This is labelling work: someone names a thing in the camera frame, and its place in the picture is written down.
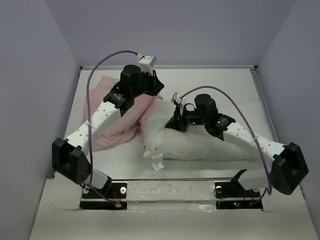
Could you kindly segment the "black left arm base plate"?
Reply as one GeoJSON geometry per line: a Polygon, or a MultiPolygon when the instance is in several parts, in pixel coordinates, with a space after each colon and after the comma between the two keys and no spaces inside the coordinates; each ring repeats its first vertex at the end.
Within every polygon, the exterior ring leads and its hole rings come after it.
{"type": "Polygon", "coordinates": [[[83,185],[79,207],[82,210],[126,210],[128,205],[127,191],[127,181],[113,180],[111,189],[105,196],[83,185]]]}

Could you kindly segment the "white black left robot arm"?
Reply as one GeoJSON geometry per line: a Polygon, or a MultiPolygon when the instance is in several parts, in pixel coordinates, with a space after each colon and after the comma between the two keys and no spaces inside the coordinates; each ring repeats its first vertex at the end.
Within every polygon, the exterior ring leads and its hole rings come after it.
{"type": "Polygon", "coordinates": [[[163,88],[155,70],[143,71],[137,65],[126,65],[120,80],[102,99],[97,110],[88,115],[87,121],[65,139],[53,141],[53,170],[77,185],[89,187],[101,198],[108,196],[112,178],[94,168],[93,143],[133,107],[137,97],[155,97],[163,88]]]}

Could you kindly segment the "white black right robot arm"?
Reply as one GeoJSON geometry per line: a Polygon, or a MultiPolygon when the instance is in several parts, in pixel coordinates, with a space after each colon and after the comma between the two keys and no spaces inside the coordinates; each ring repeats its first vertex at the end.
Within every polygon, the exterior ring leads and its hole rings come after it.
{"type": "Polygon", "coordinates": [[[189,126],[204,126],[214,138],[261,159],[262,169],[241,169],[232,178],[230,190],[235,196],[260,189],[268,192],[276,189],[284,195],[291,195],[309,173],[303,152],[297,144],[291,142],[285,145],[255,134],[249,123],[242,126],[234,118],[220,113],[210,95],[197,95],[194,110],[187,110],[183,96],[178,92],[174,93],[171,101],[175,110],[166,128],[184,133],[189,126]]]}

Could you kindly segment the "pink printed pillowcase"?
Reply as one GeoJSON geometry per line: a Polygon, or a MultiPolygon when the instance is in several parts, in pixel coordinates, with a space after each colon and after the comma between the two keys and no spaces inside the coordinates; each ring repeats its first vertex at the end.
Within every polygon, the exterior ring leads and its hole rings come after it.
{"type": "MultiPolygon", "coordinates": [[[[117,79],[102,76],[96,88],[89,91],[90,111],[94,112],[98,106],[118,82],[117,79]]],[[[93,151],[99,152],[117,147],[131,140],[135,135],[143,138],[142,125],[147,120],[147,111],[156,99],[162,100],[161,95],[150,96],[143,94],[134,100],[134,105],[121,117],[108,127],[100,138],[93,142],[93,151]]]]}

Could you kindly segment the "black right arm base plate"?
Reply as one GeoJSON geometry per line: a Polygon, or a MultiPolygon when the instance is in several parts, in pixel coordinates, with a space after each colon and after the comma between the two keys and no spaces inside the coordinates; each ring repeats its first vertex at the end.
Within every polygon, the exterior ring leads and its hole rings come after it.
{"type": "Polygon", "coordinates": [[[263,210],[261,194],[253,190],[245,190],[238,183],[218,181],[214,183],[213,194],[216,198],[217,210],[263,210]]]}

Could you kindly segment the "white pillow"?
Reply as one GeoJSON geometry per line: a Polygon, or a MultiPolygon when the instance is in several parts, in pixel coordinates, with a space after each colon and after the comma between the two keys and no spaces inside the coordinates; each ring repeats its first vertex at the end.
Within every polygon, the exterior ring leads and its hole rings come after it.
{"type": "MultiPolygon", "coordinates": [[[[230,116],[243,127],[244,120],[231,103],[218,103],[220,113],[230,116]]],[[[244,114],[256,135],[273,140],[272,132],[263,105],[259,100],[245,99],[237,106],[244,114]]],[[[188,126],[186,132],[165,128],[173,116],[175,106],[167,101],[156,99],[145,115],[141,117],[141,131],[145,159],[152,159],[162,154],[165,159],[209,160],[209,161],[244,161],[258,160],[238,146],[221,141],[207,133],[204,126],[188,126]]]]}

